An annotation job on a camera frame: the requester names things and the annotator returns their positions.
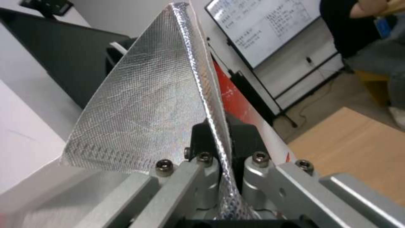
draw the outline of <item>wooden table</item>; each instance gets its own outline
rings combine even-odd
[[[321,176],[350,173],[405,206],[405,133],[342,108],[288,146]]]

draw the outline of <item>aluminum foil cloth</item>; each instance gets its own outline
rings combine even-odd
[[[136,40],[79,118],[61,163],[148,172],[183,161],[192,127],[208,119],[223,169],[217,219],[251,219],[231,168],[218,81],[193,8],[169,4]]]

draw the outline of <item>black shirt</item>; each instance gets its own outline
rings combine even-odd
[[[350,11],[357,0],[321,0],[321,16],[335,40],[337,51],[348,58],[380,38],[374,17],[351,19]]]

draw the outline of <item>person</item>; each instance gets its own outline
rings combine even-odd
[[[386,0],[321,0],[320,13],[346,64],[354,70],[389,76],[389,110],[405,129],[405,17],[388,17],[393,29],[382,39],[374,15],[387,7]]]

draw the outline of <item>computer monitor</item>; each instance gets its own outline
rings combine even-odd
[[[129,39],[3,8],[0,22],[81,108],[106,77],[109,43]]]

